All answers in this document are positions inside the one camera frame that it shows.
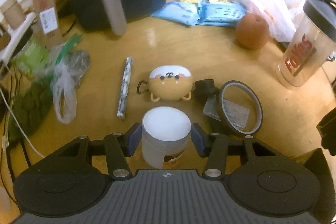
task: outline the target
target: silver handle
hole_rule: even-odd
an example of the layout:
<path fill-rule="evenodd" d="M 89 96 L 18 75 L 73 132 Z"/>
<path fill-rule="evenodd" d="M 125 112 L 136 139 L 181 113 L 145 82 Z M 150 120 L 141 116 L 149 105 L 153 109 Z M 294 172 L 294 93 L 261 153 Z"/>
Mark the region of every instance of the silver handle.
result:
<path fill-rule="evenodd" d="M 123 35 L 127 29 L 127 21 L 121 0 L 102 0 L 102 2 L 112 31 L 116 35 Z"/>

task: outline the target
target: barcode label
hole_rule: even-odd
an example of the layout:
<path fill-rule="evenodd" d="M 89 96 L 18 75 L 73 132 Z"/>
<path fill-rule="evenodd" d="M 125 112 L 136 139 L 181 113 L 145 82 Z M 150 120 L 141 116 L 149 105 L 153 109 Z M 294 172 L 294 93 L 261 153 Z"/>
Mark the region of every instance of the barcode label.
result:
<path fill-rule="evenodd" d="M 54 7 L 40 12 L 40 20 L 44 34 L 52 32 L 58 28 Z"/>

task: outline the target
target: shaker bottle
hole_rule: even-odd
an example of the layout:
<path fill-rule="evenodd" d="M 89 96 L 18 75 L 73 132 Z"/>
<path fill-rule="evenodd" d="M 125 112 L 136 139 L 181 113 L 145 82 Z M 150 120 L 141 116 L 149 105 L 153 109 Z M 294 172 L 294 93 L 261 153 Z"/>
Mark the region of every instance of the shaker bottle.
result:
<path fill-rule="evenodd" d="M 302 86 L 336 47 L 336 8 L 332 0 L 306 0 L 304 17 L 276 67 L 286 88 Z"/>
<path fill-rule="evenodd" d="M 181 160 L 191 123 L 182 111 L 166 106 L 149 110 L 142 119 L 142 157 L 152 167 L 171 169 Z"/>

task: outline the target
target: black ring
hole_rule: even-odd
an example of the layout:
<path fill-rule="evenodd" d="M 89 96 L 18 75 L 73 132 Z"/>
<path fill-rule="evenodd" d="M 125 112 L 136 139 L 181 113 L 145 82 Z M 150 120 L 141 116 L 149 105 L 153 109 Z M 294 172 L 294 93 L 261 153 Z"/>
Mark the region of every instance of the black ring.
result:
<path fill-rule="evenodd" d="M 229 86 L 235 86 L 235 87 L 240 88 L 246 94 L 248 94 L 254 102 L 254 107 L 255 107 L 255 110 L 257 112 L 257 122 L 256 122 L 255 127 L 250 132 L 245 132 L 245 131 L 239 130 L 238 128 L 233 126 L 232 123 L 229 121 L 229 119 L 228 119 L 228 117 L 227 117 L 227 115 L 226 115 L 226 113 L 223 109 L 223 105 L 222 105 L 223 93 L 226 90 L 226 88 L 229 87 Z M 263 123 L 263 109 L 261 107 L 259 98 L 257 97 L 257 95 L 253 92 L 253 90 L 249 86 L 247 86 L 244 83 L 239 82 L 239 81 L 235 81 L 235 80 L 229 81 L 229 82 L 226 82 L 221 87 L 220 92 L 219 92 L 219 94 L 217 95 L 217 98 L 216 98 L 216 110 L 217 110 L 218 116 L 219 116 L 223 126 L 226 129 L 229 130 L 229 133 L 232 133 L 232 134 L 234 134 L 236 136 L 239 136 L 239 137 L 246 136 L 246 135 L 252 135 L 252 134 L 258 132 L 258 130 L 261 127 L 261 124 Z"/>
<path fill-rule="evenodd" d="M 136 93 L 137 94 L 142 94 L 142 93 L 144 93 L 144 92 L 146 92 L 148 90 L 148 89 L 145 89 L 145 90 L 143 90 L 143 91 L 140 92 L 140 87 L 141 87 L 142 83 L 145 83 L 146 85 L 148 85 L 147 81 L 141 80 L 139 82 L 139 84 L 138 84 L 138 87 L 136 88 Z"/>

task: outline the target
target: blue wipes package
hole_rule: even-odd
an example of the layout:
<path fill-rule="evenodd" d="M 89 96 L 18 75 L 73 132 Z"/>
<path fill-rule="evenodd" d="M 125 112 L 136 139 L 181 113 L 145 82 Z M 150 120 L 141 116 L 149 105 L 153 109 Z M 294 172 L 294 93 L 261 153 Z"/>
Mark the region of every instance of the blue wipes package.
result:
<path fill-rule="evenodd" d="M 244 7 L 237 2 L 202 0 L 198 6 L 198 25 L 236 27 L 246 13 Z"/>
<path fill-rule="evenodd" d="M 152 14 L 152 16 L 191 26 L 195 26 L 200 18 L 196 4 L 181 1 L 167 2 L 164 7 Z"/>

